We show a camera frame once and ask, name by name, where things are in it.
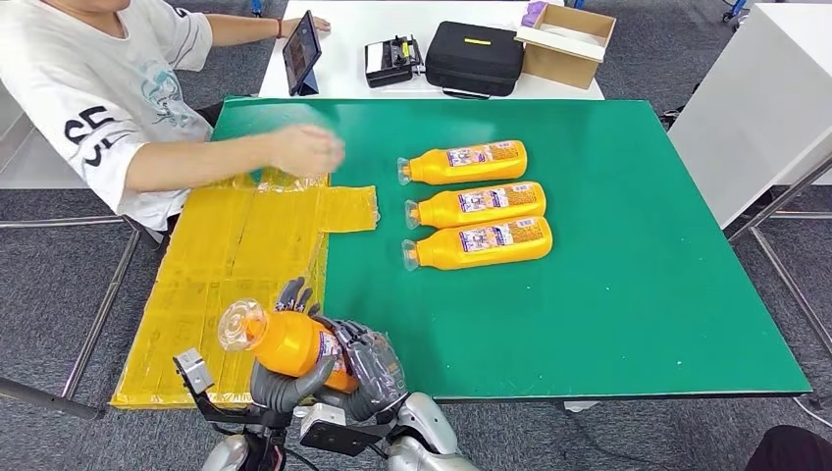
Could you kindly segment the person's right hand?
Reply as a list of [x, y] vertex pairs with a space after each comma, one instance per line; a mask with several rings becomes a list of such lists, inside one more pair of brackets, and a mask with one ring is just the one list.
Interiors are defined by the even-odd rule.
[[345, 156], [343, 141], [318, 126], [284, 127], [268, 133], [266, 141], [270, 165], [295, 177], [331, 174]]

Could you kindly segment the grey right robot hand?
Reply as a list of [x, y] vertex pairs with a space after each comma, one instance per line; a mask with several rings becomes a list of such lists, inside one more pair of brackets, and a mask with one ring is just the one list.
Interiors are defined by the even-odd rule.
[[388, 337], [352, 320], [313, 317], [338, 340], [349, 375], [357, 382], [351, 393], [322, 387], [314, 397], [341, 408], [353, 420], [363, 422], [395, 407], [408, 396], [401, 363]]

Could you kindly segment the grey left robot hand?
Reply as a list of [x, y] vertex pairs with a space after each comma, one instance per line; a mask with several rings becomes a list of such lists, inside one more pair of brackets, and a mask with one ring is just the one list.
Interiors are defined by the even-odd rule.
[[334, 335], [313, 318], [320, 305], [310, 302], [312, 293], [304, 278], [292, 279], [267, 315], [266, 333], [254, 348], [250, 380], [251, 397], [258, 405], [291, 413], [327, 384], [340, 363]]

